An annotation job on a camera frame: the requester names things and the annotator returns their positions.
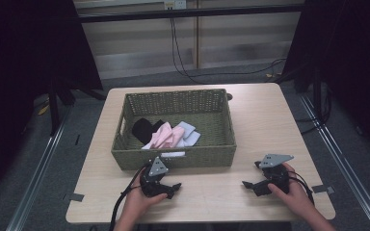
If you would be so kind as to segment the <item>grey tape strip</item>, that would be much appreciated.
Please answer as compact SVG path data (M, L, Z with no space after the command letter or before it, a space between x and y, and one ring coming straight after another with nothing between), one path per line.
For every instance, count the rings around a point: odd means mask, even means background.
M314 193L327 193L327 194L335 193L335 190L332 186L325 185L313 186L312 190Z
M84 198L84 195L79 193L66 193L63 196L63 201L77 201L82 202Z

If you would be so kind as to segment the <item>light blue sock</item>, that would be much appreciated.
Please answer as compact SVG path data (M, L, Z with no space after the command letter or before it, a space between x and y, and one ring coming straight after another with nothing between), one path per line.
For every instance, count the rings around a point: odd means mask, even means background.
M182 140L179 142L179 144L175 148L182 148L182 147L191 147L194 146L199 138L200 133L196 130L196 127L185 122L181 121L176 126L180 126L185 129L185 134L182 137ZM165 149L165 148L151 148L150 142L143 146L143 149Z

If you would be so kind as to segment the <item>black sock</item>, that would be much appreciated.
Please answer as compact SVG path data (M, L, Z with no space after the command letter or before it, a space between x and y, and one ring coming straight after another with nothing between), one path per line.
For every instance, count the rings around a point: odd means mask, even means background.
M142 144L148 144L151 141L152 134L156 133L163 124L164 121L161 119L152 124L146 118L140 118L134 123L131 132Z

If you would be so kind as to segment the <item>pink sock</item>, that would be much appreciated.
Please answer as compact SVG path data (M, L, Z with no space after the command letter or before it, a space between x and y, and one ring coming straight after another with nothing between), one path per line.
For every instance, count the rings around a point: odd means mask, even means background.
M151 148L175 148L185 134L185 129L180 126L171 127L165 122L152 134L150 140Z

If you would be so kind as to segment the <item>person's left hand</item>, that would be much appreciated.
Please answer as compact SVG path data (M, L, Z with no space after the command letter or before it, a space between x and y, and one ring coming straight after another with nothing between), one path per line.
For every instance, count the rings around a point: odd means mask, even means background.
M151 206L160 203L166 199L167 196L166 193L160 193L153 197L145 196L141 189L140 181L136 179L131 185L131 191L125 198L119 220L135 223Z

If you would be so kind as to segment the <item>metal floor rail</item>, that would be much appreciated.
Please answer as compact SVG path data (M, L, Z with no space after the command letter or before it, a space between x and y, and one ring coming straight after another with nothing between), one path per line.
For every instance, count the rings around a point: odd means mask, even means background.
M315 106L311 103L310 99L307 96L301 96L301 101L309 115L310 121L315 125L315 128L324 144L327 146L329 153L334 158L339 170L346 179L363 212L370 220L370 193L362 185L354 169L351 167L338 143L331 134L328 126L316 116Z
M35 169L28 187L20 202L18 203L13 216L6 228L6 231L22 231L27 218L31 212L33 204L37 198L45 173L50 165L51 159L55 153L58 143L65 130L65 124L68 120L71 106L66 106L65 113L61 116L61 122L54 134L50 136L48 143L40 157L40 161Z

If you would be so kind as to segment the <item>green woven basket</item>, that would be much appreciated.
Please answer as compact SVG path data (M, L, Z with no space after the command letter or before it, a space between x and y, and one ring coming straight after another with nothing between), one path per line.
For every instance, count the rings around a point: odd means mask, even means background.
M175 126L185 121L200 133L191 147L143 149L132 135L140 118ZM155 157L169 168L229 167L236 151L226 90L180 90L127 93L111 152L122 170L134 170Z

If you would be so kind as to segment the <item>black metal stand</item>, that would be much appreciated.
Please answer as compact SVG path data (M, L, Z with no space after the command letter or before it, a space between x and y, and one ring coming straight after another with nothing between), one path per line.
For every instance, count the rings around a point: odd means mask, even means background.
M75 97L71 92L72 90L80 90L86 95L97 100L106 99L105 95L84 86L78 81L74 81L69 78L53 77L48 85L48 102L51 115L51 136L54 136L61 126L57 99L60 99L66 106L72 106L75 103Z
M312 89L312 97L302 97L304 108L308 110L309 117L297 119L297 122L310 122L312 124L312 127L302 131L302 135L324 129L326 127L327 121L330 118L331 112L330 91L327 90L326 92L323 92L321 71L319 69L315 69L313 71L310 86Z

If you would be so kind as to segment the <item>person's right hand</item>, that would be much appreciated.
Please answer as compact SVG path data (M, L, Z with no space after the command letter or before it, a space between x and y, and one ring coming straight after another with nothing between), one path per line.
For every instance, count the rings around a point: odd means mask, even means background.
M288 183L289 193L285 193L274 184L269 184L268 189L272 192L272 194L281 199L292 213L303 219L306 219L313 211L314 206L308 199L303 186L295 180L295 170L287 163L283 163L283 165L288 170L290 177Z

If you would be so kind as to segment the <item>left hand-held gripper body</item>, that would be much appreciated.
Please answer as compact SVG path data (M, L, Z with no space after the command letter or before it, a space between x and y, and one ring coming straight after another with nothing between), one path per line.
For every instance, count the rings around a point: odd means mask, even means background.
M169 191L169 186L160 183L168 171L169 169L159 157L150 161L140 177L143 194L147 197L153 197Z

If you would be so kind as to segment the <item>black horizontal bar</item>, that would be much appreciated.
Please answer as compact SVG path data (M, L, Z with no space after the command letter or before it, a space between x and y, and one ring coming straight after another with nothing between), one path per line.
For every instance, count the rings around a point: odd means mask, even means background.
M249 6L232 8L163 10L155 12L138 12L138 13L95 13L95 14L80 14L75 18L75 20L80 23L97 23L109 21L133 21L133 20L183 18L197 16L221 16L221 15L258 14L258 13L295 13L303 11L304 8L305 8L304 4L288 4L288 5L267 5L267 6Z

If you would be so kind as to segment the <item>white wall power outlet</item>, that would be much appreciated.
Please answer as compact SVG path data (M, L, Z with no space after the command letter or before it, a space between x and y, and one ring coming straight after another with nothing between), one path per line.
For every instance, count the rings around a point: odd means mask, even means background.
M187 1L186 0L165 0L164 8L166 10L186 10Z

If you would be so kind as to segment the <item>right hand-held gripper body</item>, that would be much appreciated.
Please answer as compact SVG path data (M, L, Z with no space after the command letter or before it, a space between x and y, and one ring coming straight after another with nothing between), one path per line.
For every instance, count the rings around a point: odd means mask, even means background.
M266 154L261 161L256 161L254 164L263 171L265 176L265 180L261 182L267 186L272 183L285 193L289 193L289 174L283 163L293 158L293 155Z

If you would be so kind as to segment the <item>black curtain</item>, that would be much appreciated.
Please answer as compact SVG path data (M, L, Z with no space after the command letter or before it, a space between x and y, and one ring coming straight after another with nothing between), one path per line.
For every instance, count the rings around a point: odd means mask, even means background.
M283 74L305 91L315 72L370 138L370 0L304 0Z
M0 178L12 163L34 100L100 90L73 0L0 0Z

